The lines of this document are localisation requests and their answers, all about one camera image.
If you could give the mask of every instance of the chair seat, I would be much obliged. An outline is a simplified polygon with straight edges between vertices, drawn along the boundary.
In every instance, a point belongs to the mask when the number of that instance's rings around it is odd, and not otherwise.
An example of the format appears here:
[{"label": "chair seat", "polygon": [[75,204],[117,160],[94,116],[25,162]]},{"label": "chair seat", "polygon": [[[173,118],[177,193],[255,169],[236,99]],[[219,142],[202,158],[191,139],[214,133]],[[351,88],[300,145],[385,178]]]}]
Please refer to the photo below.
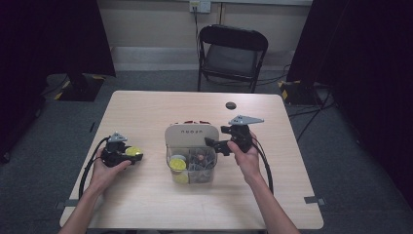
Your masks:
[{"label": "chair seat", "polygon": [[206,54],[204,70],[254,77],[257,52],[211,45]]}]

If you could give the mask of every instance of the table top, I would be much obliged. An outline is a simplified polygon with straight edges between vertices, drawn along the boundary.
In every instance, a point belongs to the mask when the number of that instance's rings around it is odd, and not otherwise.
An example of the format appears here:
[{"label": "table top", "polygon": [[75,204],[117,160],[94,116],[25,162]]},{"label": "table top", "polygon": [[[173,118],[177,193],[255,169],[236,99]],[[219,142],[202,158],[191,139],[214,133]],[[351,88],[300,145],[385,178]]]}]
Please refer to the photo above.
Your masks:
[{"label": "table top", "polygon": [[[234,110],[225,104],[232,101]],[[234,156],[218,154],[214,179],[208,184],[172,181],[166,162],[165,130],[170,124],[208,121],[218,130],[237,115],[262,118],[249,125],[262,144],[274,179],[274,193],[299,229],[320,229],[317,203],[304,197],[314,191],[281,97],[258,94],[118,91],[109,101],[84,167],[97,144],[119,132],[127,145],[143,150],[142,161],[120,172],[96,204],[90,228],[156,230],[265,229],[256,201]],[[221,134],[219,139],[229,139]],[[261,173],[267,180],[262,160]],[[83,168],[70,199],[78,198]],[[92,173],[89,173],[85,188]],[[74,208],[65,208],[63,225]]]}]

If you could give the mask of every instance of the black stand base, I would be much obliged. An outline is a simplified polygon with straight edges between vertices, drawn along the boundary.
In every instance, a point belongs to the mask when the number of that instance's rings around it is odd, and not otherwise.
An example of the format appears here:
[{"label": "black stand base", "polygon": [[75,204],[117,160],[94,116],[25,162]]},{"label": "black stand base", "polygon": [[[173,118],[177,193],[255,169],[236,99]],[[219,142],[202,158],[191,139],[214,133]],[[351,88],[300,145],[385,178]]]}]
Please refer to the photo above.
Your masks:
[{"label": "black stand base", "polygon": [[300,81],[296,82],[279,82],[282,91],[282,99],[290,105],[321,105],[314,87],[305,87]]},{"label": "black stand base", "polygon": [[56,100],[71,100],[71,101],[94,101],[99,93],[100,87],[103,84],[103,79],[94,79],[93,77],[85,77],[88,87],[85,89],[75,89],[69,82],[61,88],[59,94],[56,95]]}]

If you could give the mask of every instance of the person's right hand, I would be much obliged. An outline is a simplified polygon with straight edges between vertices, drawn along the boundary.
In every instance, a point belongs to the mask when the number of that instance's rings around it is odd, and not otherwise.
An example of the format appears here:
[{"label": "person's right hand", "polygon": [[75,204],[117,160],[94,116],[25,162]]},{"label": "person's right hand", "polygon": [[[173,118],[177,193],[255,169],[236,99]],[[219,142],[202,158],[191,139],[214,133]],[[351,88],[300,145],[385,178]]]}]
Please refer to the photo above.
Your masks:
[{"label": "person's right hand", "polygon": [[[250,133],[256,145],[256,135],[253,132]],[[250,184],[258,176],[262,176],[259,170],[258,151],[255,147],[252,146],[246,153],[243,153],[233,141],[229,140],[227,145],[235,154],[235,160],[237,165],[240,166],[241,172],[243,172],[246,183]]]}]

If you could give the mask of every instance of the hand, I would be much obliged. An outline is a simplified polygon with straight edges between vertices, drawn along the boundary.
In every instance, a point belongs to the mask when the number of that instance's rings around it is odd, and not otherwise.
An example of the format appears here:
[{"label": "hand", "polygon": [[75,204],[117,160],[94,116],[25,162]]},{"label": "hand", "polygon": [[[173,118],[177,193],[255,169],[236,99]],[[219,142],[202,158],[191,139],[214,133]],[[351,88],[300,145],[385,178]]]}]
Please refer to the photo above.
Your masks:
[{"label": "hand", "polygon": [[96,159],[94,160],[94,173],[92,174],[91,183],[89,187],[97,190],[98,193],[102,193],[113,181],[116,174],[121,172],[127,166],[131,164],[130,160],[124,161],[119,165],[108,168],[104,165],[100,155],[102,148],[96,152]]},{"label": "hand", "polygon": [[[256,145],[256,135],[253,132],[250,133]],[[237,165],[240,166],[241,172],[244,174],[246,183],[250,184],[254,178],[262,176],[259,170],[258,151],[255,147],[251,147],[246,153],[243,153],[233,141],[228,141],[227,145],[235,154],[235,160],[237,161]]]}]

